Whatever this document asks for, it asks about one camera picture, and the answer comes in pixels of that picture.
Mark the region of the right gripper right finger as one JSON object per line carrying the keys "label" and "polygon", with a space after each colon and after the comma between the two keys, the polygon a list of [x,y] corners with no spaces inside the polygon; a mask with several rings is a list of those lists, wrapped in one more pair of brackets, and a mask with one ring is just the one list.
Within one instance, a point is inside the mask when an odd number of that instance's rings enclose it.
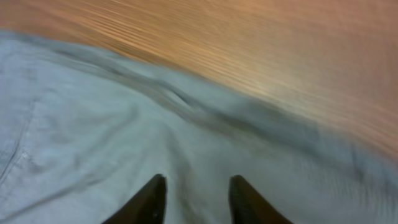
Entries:
{"label": "right gripper right finger", "polygon": [[230,178],[228,200],[232,224],[292,224],[241,175]]}

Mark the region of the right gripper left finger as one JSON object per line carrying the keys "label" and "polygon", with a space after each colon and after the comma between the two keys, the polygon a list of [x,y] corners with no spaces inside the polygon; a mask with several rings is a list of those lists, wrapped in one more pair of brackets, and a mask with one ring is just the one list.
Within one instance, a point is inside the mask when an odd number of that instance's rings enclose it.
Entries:
{"label": "right gripper left finger", "polygon": [[103,224],[163,224],[166,204],[167,179],[156,174]]}

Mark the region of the grey shorts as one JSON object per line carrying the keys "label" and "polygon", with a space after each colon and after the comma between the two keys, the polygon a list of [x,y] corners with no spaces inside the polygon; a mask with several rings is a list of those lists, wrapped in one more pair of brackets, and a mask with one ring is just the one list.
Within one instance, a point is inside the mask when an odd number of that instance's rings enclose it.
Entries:
{"label": "grey shorts", "polygon": [[101,223],[151,177],[166,223],[229,223],[243,176],[294,223],[396,223],[397,162],[250,96],[1,32],[1,222]]}

